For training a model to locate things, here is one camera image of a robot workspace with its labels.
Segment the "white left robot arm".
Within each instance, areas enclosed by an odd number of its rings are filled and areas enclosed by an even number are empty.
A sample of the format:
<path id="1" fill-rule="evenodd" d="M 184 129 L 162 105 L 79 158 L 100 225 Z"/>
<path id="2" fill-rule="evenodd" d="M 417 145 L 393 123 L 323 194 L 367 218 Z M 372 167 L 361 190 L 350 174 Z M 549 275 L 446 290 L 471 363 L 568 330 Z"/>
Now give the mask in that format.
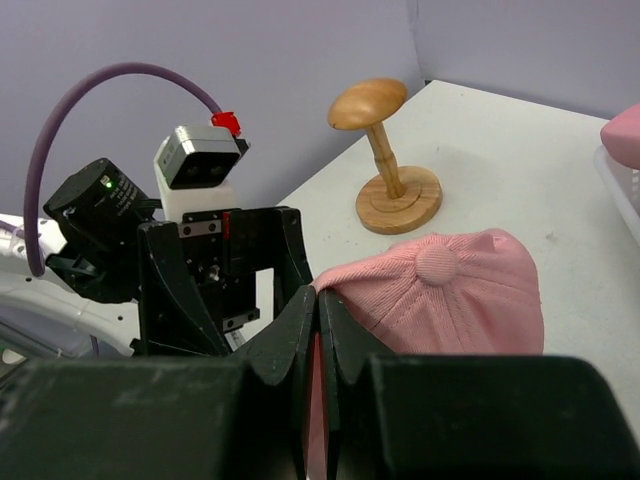
<path id="1" fill-rule="evenodd" d="M 61 308 L 75 328 L 126 355 L 226 356 L 231 334 L 260 316 L 258 272 L 274 273 L 276 311 L 312 280 L 295 209 L 161 222 L 159 205 L 108 159 L 69 177 L 45 206 L 62 243 L 43 255 L 72 294 L 38 289 L 35 308 Z"/>

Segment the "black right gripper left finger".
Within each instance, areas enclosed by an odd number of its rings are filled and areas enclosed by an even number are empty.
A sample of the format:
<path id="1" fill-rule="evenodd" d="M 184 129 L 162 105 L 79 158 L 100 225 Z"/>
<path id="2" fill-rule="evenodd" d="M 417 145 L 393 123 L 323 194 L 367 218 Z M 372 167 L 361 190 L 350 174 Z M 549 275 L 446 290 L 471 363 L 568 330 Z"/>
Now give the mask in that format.
<path id="1" fill-rule="evenodd" d="M 1 394 L 5 479 L 302 479 L 315 291 L 227 357 L 38 360 Z"/>

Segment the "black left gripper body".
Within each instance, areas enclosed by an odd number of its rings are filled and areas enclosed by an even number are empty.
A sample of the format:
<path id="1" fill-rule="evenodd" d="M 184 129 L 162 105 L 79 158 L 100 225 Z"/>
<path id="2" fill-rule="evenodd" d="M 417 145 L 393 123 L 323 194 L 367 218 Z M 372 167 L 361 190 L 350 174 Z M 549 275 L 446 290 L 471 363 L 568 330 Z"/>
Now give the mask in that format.
<path id="1" fill-rule="evenodd" d="M 273 312 L 312 280 L 290 207 L 186 213 L 138 228 L 138 356 L 227 356 L 227 334 L 260 317 L 256 275 L 271 269 Z"/>

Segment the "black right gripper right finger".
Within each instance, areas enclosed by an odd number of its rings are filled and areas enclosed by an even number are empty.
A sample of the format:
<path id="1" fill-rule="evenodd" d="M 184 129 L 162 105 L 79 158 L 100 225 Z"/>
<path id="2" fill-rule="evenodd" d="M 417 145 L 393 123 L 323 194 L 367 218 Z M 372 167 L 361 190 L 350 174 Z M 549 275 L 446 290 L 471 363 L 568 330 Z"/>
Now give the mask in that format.
<path id="1" fill-rule="evenodd" d="M 401 355 L 318 298 L 332 479 L 635 479 L 608 385 L 566 356 Z"/>

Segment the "pink baseball cap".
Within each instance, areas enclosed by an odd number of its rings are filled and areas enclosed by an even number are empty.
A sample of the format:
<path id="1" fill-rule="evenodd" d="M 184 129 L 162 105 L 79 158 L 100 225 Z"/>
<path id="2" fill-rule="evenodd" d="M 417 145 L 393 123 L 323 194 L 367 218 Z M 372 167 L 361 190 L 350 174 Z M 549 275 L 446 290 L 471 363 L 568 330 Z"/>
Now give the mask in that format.
<path id="1" fill-rule="evenodd" d="M 544 351 L 537 268 L 504 230 L 403 241 L 333 267 L 312 285 L 336 292 L 352 317 L 396 353 Z"/>

